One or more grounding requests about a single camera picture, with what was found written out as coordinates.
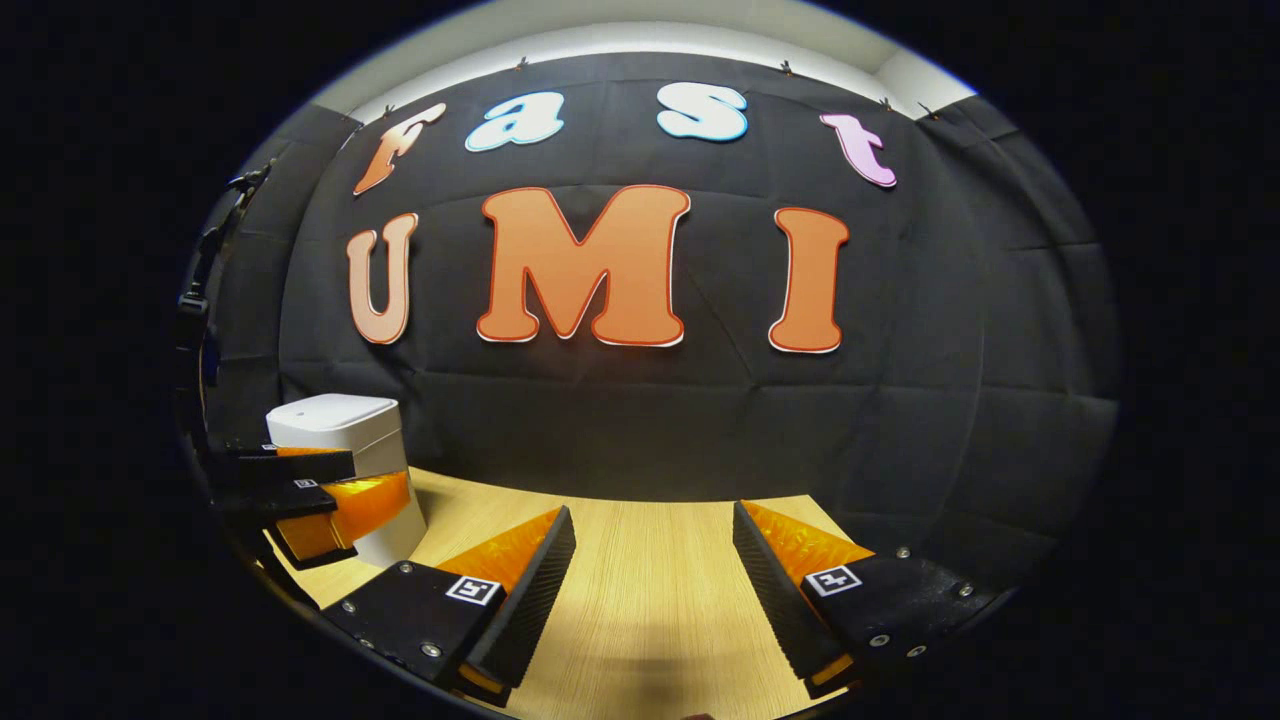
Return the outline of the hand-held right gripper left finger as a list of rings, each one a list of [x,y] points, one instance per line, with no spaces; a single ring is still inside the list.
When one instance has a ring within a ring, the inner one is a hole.
[[[561,505],[436,566],[398,561],[321,615],[429,685],[503,707],[526,676],[575,550]]]

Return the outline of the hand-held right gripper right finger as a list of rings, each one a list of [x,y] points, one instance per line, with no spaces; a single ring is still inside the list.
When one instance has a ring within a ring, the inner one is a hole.
[[[760,503],[733,503],[732,542],[778,647],[813,700],[937,655],[998,593],[910,550],[874,553]]]

